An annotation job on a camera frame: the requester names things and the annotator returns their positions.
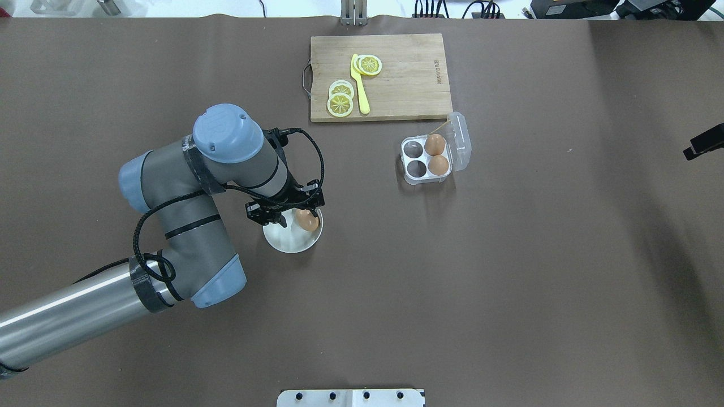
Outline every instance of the clear plastic container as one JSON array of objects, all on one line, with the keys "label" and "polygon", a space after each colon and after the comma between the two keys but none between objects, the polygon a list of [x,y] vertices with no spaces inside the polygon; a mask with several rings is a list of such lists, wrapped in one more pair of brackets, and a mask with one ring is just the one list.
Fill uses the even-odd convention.
[{"label": "clear plastic container", "polygon": [[[435,175],[428,168],[432,156],[425,151],[424,146],[427,137],[434,133],[445,139],[445,149],[440,155],[444,156],[450,165],[443,175]],[[425,135],[408,137],[400,144],[405,181],[410,185],[445,181],[452,171],[462,171],[468,166],[471,150],[465,117],[459,112],[450,113],[442,126]]]},{"label": "clear plastic container", "polygon": [[83,6],[83,0],[33,0],[30,9],[36,14],[74,16]]}]

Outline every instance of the egg tray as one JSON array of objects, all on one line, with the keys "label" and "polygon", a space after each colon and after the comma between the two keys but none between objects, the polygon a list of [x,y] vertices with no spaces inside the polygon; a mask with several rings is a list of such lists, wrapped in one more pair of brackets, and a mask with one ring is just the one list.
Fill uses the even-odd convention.
[{"label": "egg tray", "polygon": [[405,181],[411,185],[424,182],[442,182],[453,171],[453,161],[450,159],[450,143],[445,141],[443,157],[447,159],[447,171],[443,175],[435,175],[428,168],[432,156],[425,151],[425,141],[428,135],[408,137],[400,144],[400,157],[403,160]]}]

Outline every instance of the knife handle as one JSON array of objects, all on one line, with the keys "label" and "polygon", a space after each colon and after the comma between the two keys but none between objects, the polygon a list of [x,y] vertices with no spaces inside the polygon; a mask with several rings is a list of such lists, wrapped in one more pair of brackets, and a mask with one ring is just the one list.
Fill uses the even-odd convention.
[{"label": "knife handle", "polygon": [[364,93],[364,86],[362,85],[362,78],[357,79],[357,100],[360,104],[360,113],[369,113],[369,102],[367,101],[367,93]]}]

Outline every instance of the blue joint cap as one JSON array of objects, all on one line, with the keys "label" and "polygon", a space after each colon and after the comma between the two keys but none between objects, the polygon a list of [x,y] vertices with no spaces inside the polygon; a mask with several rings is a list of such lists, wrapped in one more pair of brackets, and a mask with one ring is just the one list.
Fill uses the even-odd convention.
[{"label": "blue joint cap", "polygon": [[121,170],[118,171],[118,186],[121,188],[121,193],[124,198],[128,200],[131,207],[142,214],[151,210],[143,198],[143,190],[140,185],[143,162],[151,151],[153,150],[147,151],[126,164],[123,164]]},{"label": "blue joint cap", "polygon": [[246,274],[237,254],[191,297],[191,301],[198,308],[206,308],[230,298],[245,285]]},{"label": "blue joint cap", "polygon": [[217,104],[196,119],[193,140],[206,158],[235,164],[255,156],[264,145],[264,133],[244,109]]}]

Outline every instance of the yellow knife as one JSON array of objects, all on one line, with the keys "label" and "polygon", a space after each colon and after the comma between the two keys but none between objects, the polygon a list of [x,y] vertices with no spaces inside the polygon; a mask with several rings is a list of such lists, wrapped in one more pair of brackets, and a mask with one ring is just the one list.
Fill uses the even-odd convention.
[{"label": "yellow knife", "polygon": [[350,62],[350,76],[352,79],[357,81],[357,100],[360,104],[360,113],[369,113],[369,102],[367,101],[367,94],[364,93],[364,86],[362,86],[362,75],[355,69],[355,58],[357,54],[352,55],[352,62]]}]

